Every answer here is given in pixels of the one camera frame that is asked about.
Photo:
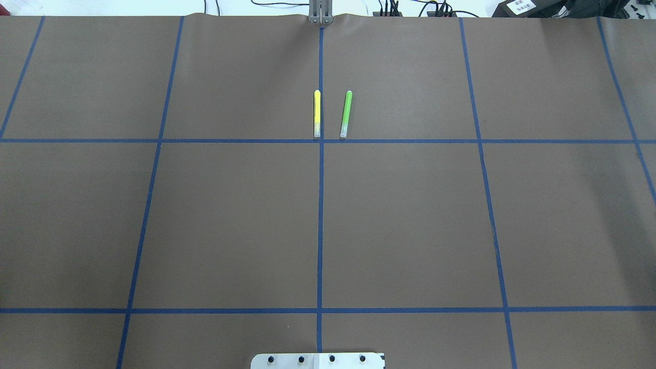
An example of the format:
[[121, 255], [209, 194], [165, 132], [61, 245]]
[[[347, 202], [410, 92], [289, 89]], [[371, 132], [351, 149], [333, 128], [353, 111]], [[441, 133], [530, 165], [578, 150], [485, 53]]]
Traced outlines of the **aluminium frame post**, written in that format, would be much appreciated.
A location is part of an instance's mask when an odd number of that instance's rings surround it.
[[309, 0], [310, 24], [321, 24], [322, 26], [333, 23], [333, 1], [332, 0]]

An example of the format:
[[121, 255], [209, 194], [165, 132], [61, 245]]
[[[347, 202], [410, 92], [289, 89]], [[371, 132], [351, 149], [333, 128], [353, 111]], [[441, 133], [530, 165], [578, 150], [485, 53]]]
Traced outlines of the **yellow highlighter pen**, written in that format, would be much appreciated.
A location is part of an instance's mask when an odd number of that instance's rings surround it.
[[313, 137], [321, 137], [321, 91], [319, 89], [313, 93]]

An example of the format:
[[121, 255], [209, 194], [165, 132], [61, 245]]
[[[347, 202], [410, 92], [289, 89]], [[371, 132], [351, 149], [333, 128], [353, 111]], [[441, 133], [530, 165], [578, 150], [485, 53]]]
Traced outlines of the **black usb hub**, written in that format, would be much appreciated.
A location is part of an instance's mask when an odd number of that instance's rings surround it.
[[403, 12], [396, 8], [392, 8], [389, 3], [383, 5], [379, 10], [374, 11], [372, 16], [374, 17], [402, 17]]

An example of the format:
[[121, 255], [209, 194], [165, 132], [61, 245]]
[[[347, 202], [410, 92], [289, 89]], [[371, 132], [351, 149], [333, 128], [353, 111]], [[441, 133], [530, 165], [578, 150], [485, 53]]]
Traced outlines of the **green highlighter pen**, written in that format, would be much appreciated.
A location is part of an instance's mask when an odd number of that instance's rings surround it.
[[347, 131], [349, 130], [349, 123], [351, 119], [352, 100], [353, 100], [353, 91], [347, 90], [343, 102], [342, 119], [341, 119], [340, 134], [339, 134], [340, 139], [347, 138]]

